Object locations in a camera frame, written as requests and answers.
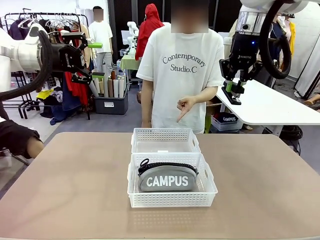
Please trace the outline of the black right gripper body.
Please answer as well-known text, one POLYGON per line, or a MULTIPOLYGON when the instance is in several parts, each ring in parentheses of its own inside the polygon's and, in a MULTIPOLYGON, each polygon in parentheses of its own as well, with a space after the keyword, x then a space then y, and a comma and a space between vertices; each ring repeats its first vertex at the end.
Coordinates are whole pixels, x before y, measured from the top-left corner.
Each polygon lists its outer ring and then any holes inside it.
POLYGON ((236 32, 232 39, 230 63, 232 67, 251 67, 257 61, 259 35, 236 32))

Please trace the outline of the person's left hand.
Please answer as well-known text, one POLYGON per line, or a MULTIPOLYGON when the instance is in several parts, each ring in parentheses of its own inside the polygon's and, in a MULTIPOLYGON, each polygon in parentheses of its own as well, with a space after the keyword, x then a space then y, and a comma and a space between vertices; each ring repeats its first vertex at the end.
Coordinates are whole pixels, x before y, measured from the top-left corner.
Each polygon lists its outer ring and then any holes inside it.
POLYGON ((197 103, 198 101, 196 96, 186 96, 184 98, 181 98, 177 102, 177 106, 176 106, 180 110, 180 114, 176 122, 178 123, 197 103))

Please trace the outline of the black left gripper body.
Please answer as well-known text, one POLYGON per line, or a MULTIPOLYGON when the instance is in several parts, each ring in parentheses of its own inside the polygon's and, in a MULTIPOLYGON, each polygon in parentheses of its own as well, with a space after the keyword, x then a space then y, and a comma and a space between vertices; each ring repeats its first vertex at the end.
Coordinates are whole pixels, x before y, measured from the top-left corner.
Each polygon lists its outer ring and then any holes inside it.
POLYGON ((52 44, 52 70, 77 72, 84 69, 84 56, 80 49, 70 44, 52 44))

